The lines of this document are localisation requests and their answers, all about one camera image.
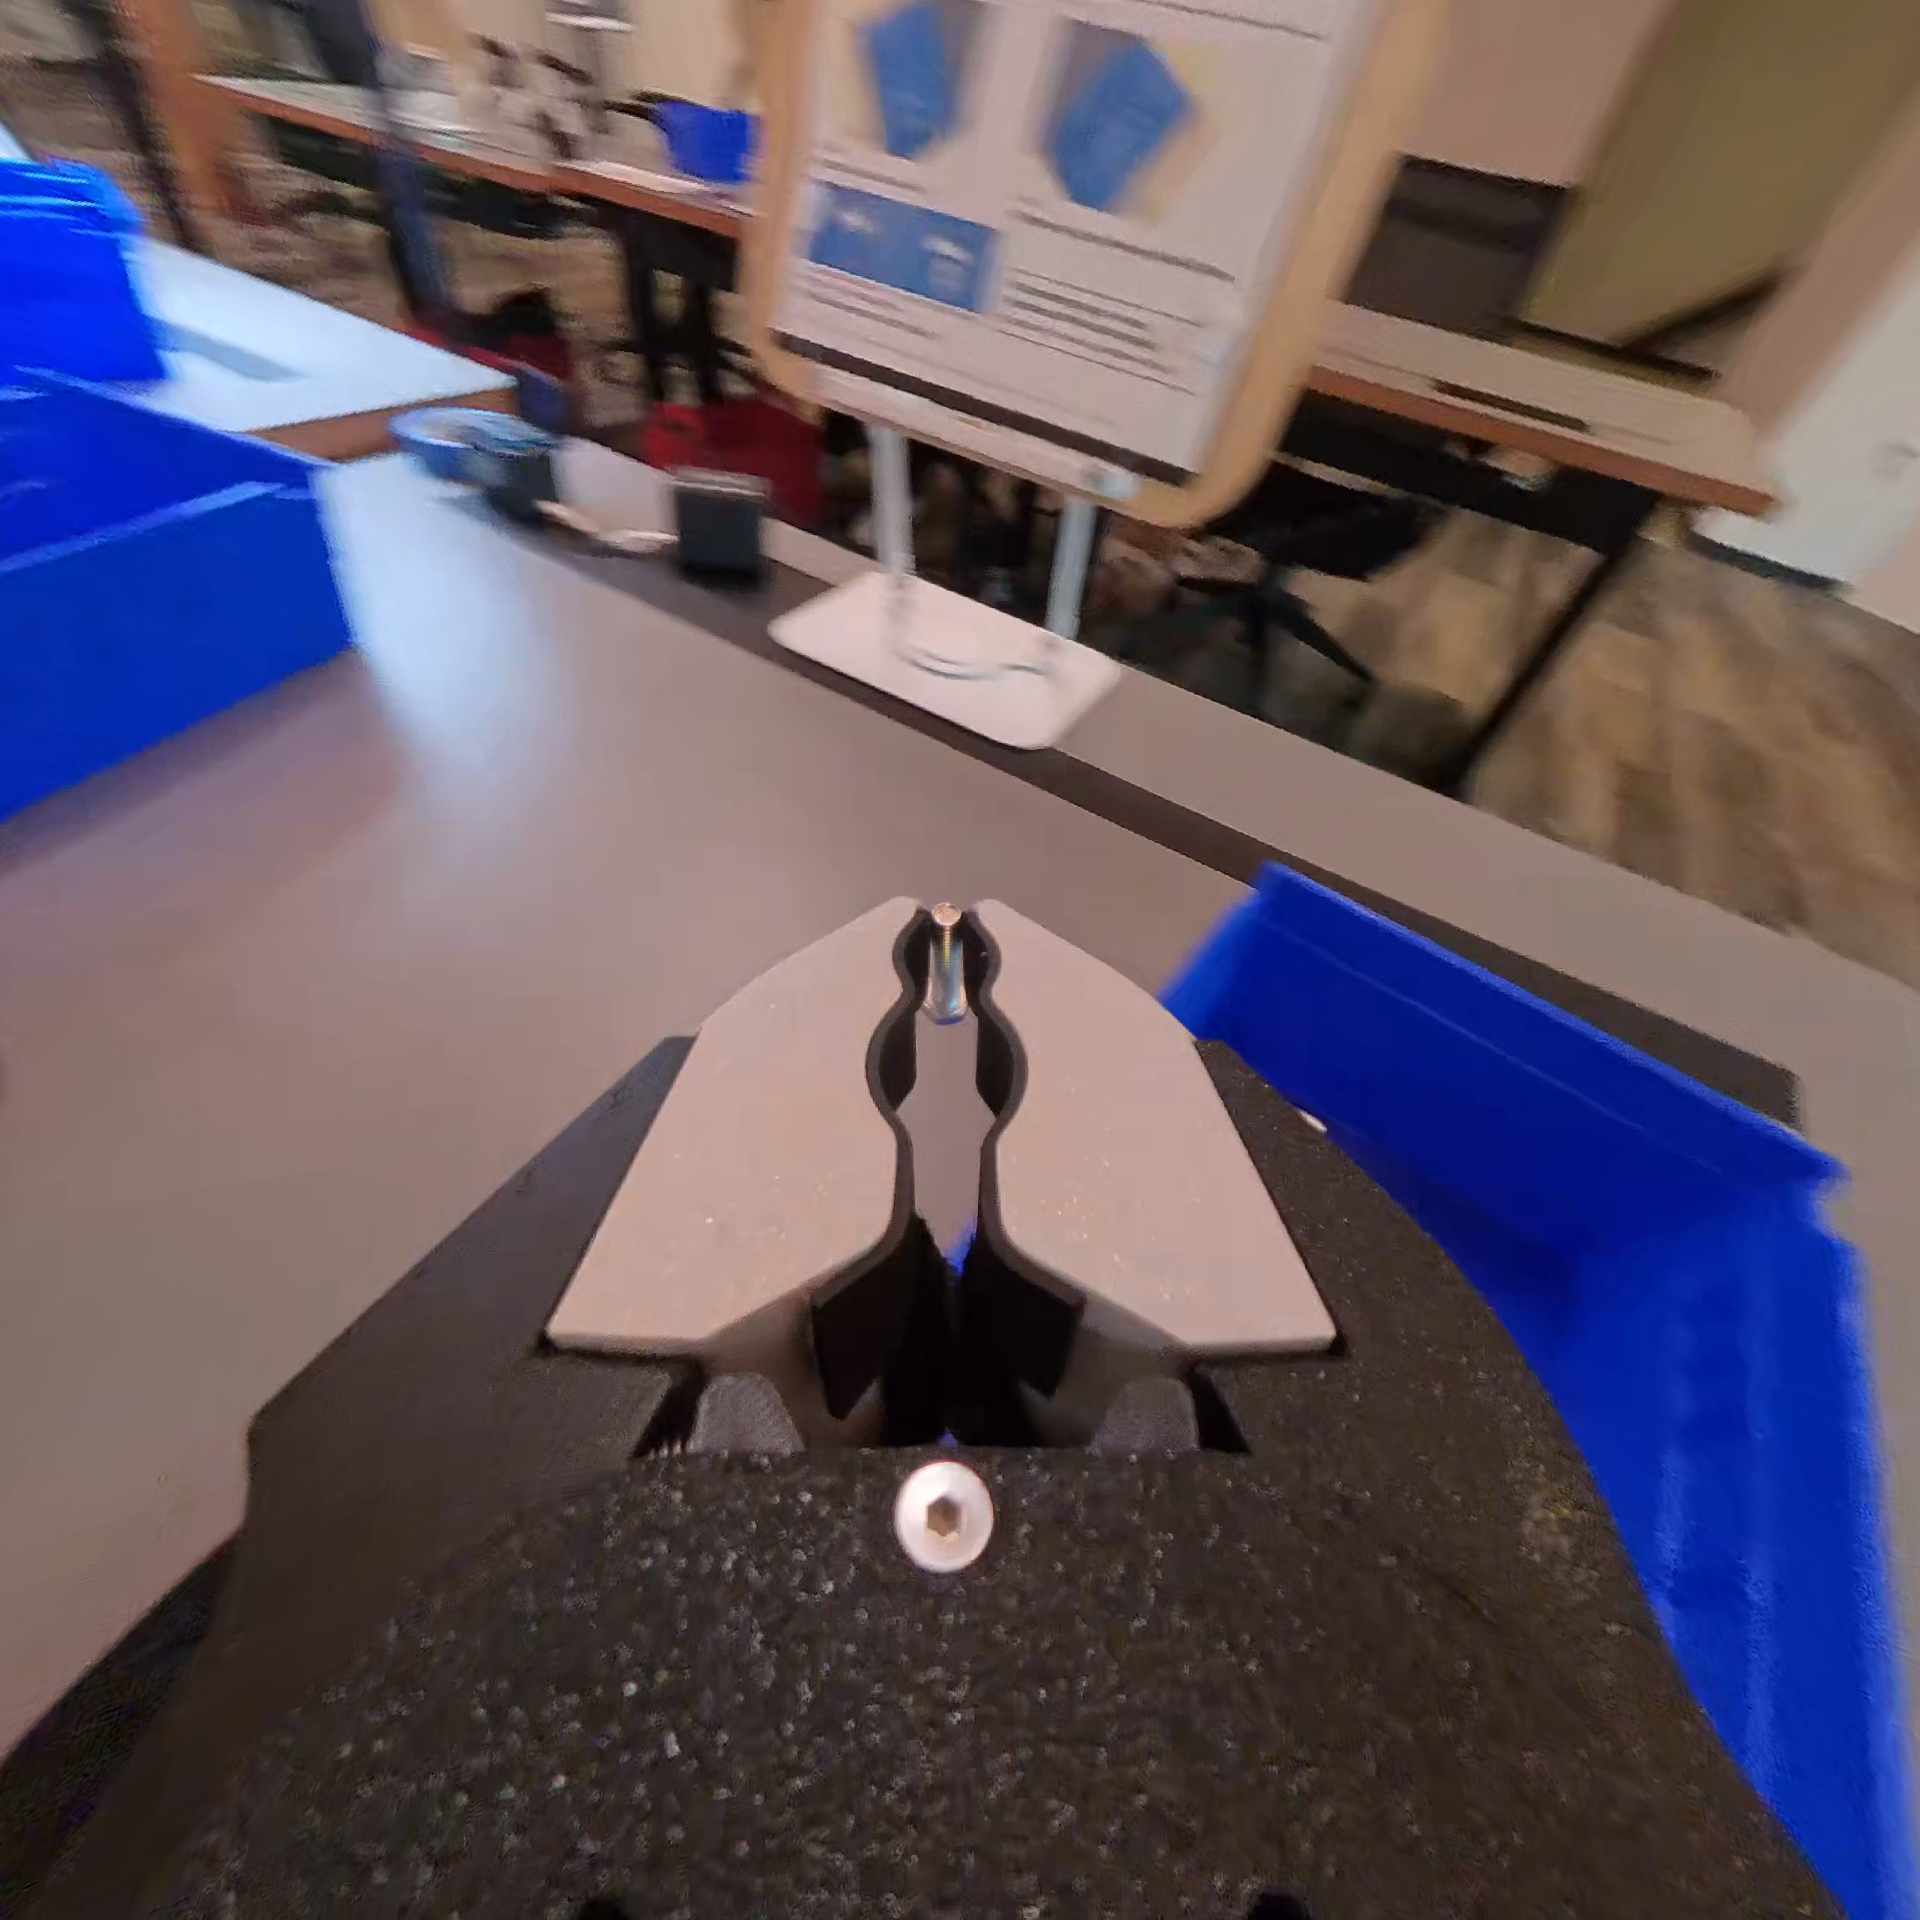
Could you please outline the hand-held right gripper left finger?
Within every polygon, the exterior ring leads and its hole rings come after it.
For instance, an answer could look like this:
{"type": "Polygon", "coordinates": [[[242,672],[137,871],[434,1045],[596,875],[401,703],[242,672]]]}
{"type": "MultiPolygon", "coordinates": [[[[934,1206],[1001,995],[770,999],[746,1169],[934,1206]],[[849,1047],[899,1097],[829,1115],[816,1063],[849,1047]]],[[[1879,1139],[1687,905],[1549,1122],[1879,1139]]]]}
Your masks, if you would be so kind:
{"type": "Polygon", "coordinates": [[[546,1322],[594,1357],[685,1359],[855,1410],[925,1265],[899,1106],[925,912],[884,899],[700,1026],[546,1322]]]}

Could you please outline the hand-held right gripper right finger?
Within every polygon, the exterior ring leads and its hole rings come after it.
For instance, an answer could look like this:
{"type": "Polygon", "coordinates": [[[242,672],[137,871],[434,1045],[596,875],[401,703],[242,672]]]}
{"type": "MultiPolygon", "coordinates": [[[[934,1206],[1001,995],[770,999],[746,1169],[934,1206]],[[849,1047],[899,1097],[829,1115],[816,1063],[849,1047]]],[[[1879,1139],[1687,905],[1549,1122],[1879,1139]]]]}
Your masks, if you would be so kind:
{"type": "Polygon", "coordinates": [[[969,912],[980,1143],[969,1331],[1025,1410],[1202,1362],[1329,1357],[1337,1322],[1187,1026],[1001,899],[969,912]]]}

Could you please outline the blue plastic bin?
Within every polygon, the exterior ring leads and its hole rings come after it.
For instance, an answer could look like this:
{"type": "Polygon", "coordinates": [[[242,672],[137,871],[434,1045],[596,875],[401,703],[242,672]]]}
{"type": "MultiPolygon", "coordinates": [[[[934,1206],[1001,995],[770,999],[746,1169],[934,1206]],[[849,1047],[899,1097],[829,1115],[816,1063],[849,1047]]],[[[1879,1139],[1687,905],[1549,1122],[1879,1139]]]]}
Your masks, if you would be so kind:
{"type": "Polygon", "coordinates": [[[679,98],[652,102],[652,122],[678,174],[713,186],[753,179],[761,122],[753,111],[711,107],[679,98]]]}
{"type": "Polygon", "coordinates": [[[325,471],[59,375],[4,384],[4,820],[351,646],[325,471]]]}
{"type": "Polygon", "coordinates": [[[1479,1289],[1763,1802],[1850,1916],[1916,1916],[1866,1279],[1822,1206],[1842,1165],[1276,862],[1163,1001],[1479,1289]]]}
{"type": "Polygon", "coordinates": [[[142,218],[122,186],[63,159],[2,162],[2,377],[166,380],[137,282],[142,218]]]}

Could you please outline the white sign stand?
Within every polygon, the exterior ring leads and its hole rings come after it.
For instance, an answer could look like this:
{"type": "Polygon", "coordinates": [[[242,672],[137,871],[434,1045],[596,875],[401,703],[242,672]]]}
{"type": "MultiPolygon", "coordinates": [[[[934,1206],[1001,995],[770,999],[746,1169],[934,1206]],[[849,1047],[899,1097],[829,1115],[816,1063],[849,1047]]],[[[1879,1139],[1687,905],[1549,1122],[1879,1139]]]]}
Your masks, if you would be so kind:
{"type": "Polygon", "coordinates": [[[868,447],[879,565],[774,618],[772,642],[988,742],[1058,748],[1122,678],[1117,659],[1078,642],[1097,508],[1065,498],[1030,624],[916,572],[906,438],[870,425],[868,447]]]}

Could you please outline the grey tool case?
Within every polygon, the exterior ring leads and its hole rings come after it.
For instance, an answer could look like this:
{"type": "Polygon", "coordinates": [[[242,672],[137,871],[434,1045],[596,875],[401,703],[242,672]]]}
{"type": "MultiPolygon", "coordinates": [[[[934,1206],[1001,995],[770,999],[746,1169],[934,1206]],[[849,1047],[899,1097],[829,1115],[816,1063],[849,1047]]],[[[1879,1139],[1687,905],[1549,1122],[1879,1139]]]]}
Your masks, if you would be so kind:
{"type": "Polygon", "coordinates": [[[770,567],[770,482],[716,467],[676,467],[668,473],[668,487],[676,570],[713,589],[762,583],[770,567]]]}

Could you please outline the red bag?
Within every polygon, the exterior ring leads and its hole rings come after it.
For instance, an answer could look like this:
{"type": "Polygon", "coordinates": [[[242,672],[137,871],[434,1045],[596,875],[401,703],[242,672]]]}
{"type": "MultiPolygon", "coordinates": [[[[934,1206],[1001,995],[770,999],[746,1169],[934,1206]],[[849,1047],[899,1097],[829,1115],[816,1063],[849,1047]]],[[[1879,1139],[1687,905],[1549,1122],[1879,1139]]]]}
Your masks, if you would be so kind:
{"type": "Polygon", "coordinates": [[[659,471],[759,478],[781,521],[812,530],[823,519],[823,430],[761,390],[718,401],[655,402],[637,426],[633,458],[659,471]]]}

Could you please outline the black and blue device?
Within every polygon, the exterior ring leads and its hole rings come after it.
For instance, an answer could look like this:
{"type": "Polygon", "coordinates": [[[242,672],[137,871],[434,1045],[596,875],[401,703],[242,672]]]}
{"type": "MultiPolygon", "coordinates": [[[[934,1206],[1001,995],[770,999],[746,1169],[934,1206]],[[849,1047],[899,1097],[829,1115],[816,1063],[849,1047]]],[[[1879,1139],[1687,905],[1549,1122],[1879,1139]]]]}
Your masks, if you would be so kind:
{"type": "Polygon", "coordinates": [[[559,454],[563,438],[502,414],[474,412],[463,426],[462,474],[495,513],[521,524],[539,524],[563,502],[559,454]]]}

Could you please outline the long wooden desk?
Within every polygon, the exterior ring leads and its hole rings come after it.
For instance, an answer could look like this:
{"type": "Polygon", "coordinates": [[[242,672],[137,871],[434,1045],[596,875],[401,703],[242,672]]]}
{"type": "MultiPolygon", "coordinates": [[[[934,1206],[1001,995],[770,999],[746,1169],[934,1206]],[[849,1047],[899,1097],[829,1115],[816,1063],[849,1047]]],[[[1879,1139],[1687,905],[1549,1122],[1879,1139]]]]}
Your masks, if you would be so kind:
{"type": "MultiPolygon", "coordinates": [[[[233,109],[275,129],[286,144],[330,140],[371,164],[377,102],[345,83],[196,78],[233,109]]],[[[637,288],[685,255],[683,273],[707,284],[731,281],[748,214],[738,188],[687,188],[668,175],[617,179],[611,161],[574,164],[487,157],[465,135],[414,137],[432,179],[484,183],[543,205],[591,209],[622,247],[633,325],[642,334],[637,288]]],[[[1248,495],[1196,528],[1150,528],[1148,548],[1198,556],[1231,543],[1259,556],[1244,582],[1193,574],[1187,583],[1239,607],[1248,644],[1287,633],[1327,641],[1359,692],[1340,707],[1340,751],[1379,748],[1377,761],[1429,790],[1466,798],[1473,777],[1573,644],[1601,593],[1662,510],[1758,511],[1778,502],[1765,484],[1750,425],[1698,393],[1628,378],[1506,343],[1342,305],[1324,336],[1318,362],[1248,495]],[[1436,718],[1394,718],[1398,685],[1361,672],[1313,626],[1287,582],[1298,572],[1374,578],[1434,537],[1442,515],[1471,513],[1593,556],[1586,576],[1523,646],[1519,665],[1482,716],[1427,707],[1436,718]]]]}

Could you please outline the instruction sign board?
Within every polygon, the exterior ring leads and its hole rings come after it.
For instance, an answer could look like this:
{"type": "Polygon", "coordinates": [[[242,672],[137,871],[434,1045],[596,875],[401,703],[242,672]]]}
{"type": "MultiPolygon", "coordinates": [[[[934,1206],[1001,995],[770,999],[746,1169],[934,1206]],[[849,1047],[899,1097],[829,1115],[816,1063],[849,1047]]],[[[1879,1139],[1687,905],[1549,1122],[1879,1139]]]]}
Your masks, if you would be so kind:
{"type": "Polygon", "coordinates": [[[1242,498],[1446,4],[766,4],[759,371],[1139,522],[1242,498]]]}

